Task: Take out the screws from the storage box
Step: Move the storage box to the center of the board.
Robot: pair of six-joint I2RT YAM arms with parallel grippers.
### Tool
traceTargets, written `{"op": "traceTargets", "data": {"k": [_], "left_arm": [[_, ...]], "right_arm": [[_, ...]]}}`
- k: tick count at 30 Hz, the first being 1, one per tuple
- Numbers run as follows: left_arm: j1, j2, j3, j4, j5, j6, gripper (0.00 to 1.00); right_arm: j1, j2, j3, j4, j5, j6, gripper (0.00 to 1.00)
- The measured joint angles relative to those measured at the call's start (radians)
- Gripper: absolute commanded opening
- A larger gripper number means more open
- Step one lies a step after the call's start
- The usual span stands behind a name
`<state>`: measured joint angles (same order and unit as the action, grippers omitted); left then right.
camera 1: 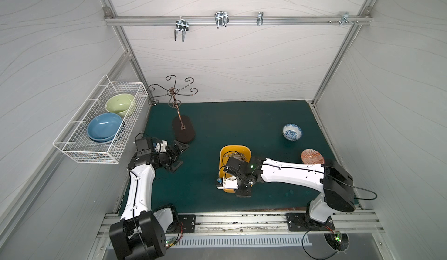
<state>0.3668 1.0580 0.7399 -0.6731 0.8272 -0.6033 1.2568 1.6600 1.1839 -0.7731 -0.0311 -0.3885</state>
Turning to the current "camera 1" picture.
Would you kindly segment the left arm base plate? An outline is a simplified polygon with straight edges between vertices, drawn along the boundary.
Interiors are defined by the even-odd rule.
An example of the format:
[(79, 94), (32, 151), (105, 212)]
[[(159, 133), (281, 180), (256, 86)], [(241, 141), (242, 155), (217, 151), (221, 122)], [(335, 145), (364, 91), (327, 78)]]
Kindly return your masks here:
[(167, 234), (194, 233), (196, 226), (196, 215), (182, 214), (174, 216), (173, 222), (169, 225)]

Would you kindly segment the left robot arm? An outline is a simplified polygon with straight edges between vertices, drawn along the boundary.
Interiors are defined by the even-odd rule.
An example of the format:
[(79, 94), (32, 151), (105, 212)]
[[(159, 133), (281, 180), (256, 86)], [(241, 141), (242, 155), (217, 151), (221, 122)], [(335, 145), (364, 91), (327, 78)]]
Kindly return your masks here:
[(179, 157), (188, 144), (173, 141), (170, 145), (151, 137), (135, 141), (136, 153), (128, 164), (130, 189), (119, 222), (109, 228), (109, 238), (119, 260), (155, 260), (176, 245), (183, 232), (167, 240), (169, 229), (182, 229), (173, 204), (156, 210), (151, 207), (152, 185), (156, 170), (163, 168), (174, 173), (181, 165)]

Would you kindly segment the yellow plastic storage box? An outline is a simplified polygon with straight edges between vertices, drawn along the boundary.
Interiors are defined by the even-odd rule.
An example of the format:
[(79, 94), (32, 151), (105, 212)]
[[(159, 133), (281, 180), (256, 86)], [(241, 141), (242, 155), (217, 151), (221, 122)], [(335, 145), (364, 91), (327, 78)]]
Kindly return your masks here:
[(218, 170), (217, 188), (223, 190), (226, 193), (234, 194), (234, 189), (224, 188), (224, 182), (228, 183), (231, 180), (236, 180), (236, 176), (233, 176), (225, 172), (225, 165), (229, 158), (234, 157), (240, 161), (249, 162), (251, 159), (251, 150), (243, 145), (227, 145), (220, 151), (220, 165)]

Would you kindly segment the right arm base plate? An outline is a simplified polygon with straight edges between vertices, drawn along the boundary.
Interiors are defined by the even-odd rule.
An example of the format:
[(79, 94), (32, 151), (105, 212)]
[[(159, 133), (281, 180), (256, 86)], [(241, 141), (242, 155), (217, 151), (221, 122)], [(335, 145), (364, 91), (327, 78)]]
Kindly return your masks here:
[(286, 224), (290, 232), (336, 231), (331, 217), (321, 223), (311, 219), (308, 213), (287, 213)]

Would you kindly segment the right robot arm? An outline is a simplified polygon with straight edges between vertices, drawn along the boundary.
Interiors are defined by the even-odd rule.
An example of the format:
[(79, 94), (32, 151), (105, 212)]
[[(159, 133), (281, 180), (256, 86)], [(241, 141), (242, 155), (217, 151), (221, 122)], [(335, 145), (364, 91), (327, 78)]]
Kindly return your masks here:
[(216, 188), (233, 191), (238, 197), (251, 197), (257, 183), (286, 183), (319, 192), (310, 201), (298, 225), (308, 230), (329, 228), (335, 213), (355, 211), (352, 176), (336, 161), (323, 164), (295, 164), (252, 157), (249, 162), (230, 157), (219, 169)]

